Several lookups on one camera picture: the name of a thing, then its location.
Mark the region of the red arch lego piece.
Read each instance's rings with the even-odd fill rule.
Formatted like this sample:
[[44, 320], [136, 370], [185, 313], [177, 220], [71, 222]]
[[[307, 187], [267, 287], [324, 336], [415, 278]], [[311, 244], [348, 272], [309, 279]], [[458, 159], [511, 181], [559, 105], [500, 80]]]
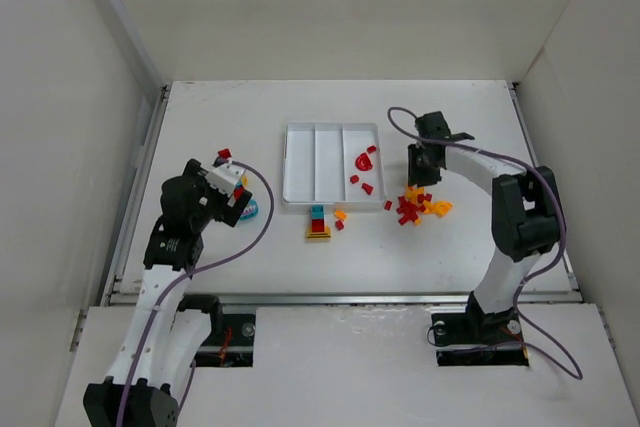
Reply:
[[355, 159], [354, 165], [355, 168], [361, 172], [371, 171], [374, 167], [373, 161], [367, 152], [362, 152], [358, 155]]

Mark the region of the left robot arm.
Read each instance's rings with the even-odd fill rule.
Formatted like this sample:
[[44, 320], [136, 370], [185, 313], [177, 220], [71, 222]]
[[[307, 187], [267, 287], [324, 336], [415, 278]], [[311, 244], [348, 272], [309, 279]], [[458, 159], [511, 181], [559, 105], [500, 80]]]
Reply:
[[142, 287], [128, 330], [100, 383], [87, 386], [83, 406], [93, 426], [174, 426], [191, 363], [212, 331], [203, 307], [183, 304], [212, 222], [235, 227], [252, 195], [244, 165], [195, 159], [161, 186], [161, 213], [143, 258]]

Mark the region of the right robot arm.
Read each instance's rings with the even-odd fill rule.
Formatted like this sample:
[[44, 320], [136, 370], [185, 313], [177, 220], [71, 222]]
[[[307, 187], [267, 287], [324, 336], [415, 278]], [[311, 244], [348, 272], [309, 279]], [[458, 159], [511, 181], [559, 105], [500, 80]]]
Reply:
[[491, 198], [495, 245], [489, 267], [470, 293], [465, 320], [476, 336], [515, 318], [514, 297], [537, 259], [561, 244], [566, 223], [555, 174], [517, 158], [480, 149], [466, 132], [452, 133], [440, 111], [414, 118], [415, 142], [408, 146], [408, 181], [432, 186], [447, 170]]

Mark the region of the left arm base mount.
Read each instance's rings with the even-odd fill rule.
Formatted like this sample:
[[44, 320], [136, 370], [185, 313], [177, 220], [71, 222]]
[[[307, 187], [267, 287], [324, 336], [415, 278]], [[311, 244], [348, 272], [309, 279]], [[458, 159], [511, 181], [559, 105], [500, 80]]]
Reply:
[[196, 367], [252, 367], [256, 336], [256, 311], [224, 305], [207, 294], [187, 294], [178, 311], [195, 310], [208, 316], [211, 331], [194, 357]]

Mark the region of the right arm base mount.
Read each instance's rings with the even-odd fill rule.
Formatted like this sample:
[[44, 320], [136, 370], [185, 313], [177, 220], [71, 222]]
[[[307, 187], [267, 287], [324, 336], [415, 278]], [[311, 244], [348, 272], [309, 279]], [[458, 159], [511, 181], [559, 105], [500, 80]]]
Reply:
[[427, 338], [436, 349], [439, 367], [529, 366], [522, 327], [513, 311], [488, 323], [467, 312], [436, 312]]

